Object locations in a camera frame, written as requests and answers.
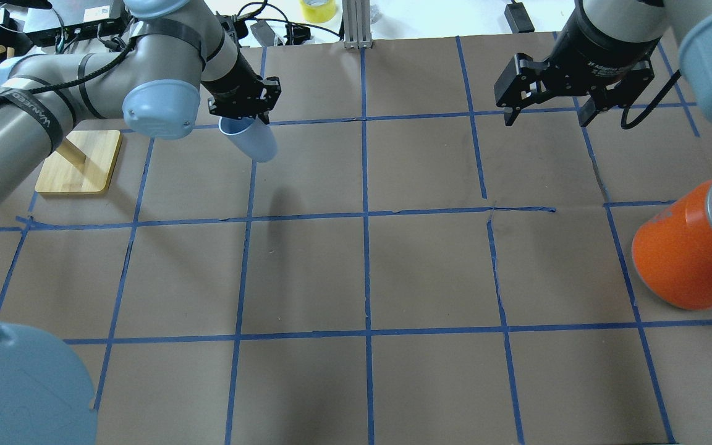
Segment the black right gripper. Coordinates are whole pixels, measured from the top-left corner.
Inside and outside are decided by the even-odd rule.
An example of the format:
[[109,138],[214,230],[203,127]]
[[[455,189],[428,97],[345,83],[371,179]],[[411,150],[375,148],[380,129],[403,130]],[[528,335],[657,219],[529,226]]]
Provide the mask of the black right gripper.
[[504,124],[512,126],[520,113],[553,98],[583,98],[578,110],[580,127],[587,127],[599,114],[615,107],[627,109],[655,79],[649,57],[622,68],[618,74],[602,77],[577,57],[565,64],[550,59],[535,61],[524,53],[515,54],[494,84],[496,105],[503,110]]

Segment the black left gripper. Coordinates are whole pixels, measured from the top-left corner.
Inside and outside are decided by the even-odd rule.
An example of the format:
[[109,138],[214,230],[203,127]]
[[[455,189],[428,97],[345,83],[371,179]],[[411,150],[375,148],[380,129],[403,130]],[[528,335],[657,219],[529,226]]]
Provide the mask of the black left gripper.
[[210,115],[234,119],[256,117],[265,125],[271,123],[269,113],[282,93],[280,78],[263,78],[255,73],[240,51],[229,72],[203,80],[201,85],[210,93],[207,99]]

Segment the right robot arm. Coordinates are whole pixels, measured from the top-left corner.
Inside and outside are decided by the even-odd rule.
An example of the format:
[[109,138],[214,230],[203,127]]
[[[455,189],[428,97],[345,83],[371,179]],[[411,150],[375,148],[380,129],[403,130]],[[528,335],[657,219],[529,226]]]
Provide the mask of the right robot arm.
[[[678,70],[635,119],[629,109],[655,79],[651,54],[665,33],[678,45]],[[712,1],[577,1],[551,53],[536,61],[515,54],[494,84],[495,102],[511,126],[522,110],[552,98],[585,98],[585,127],[622,110],[622,129],[644,121],[678,79],[690,84],[712,123]]]

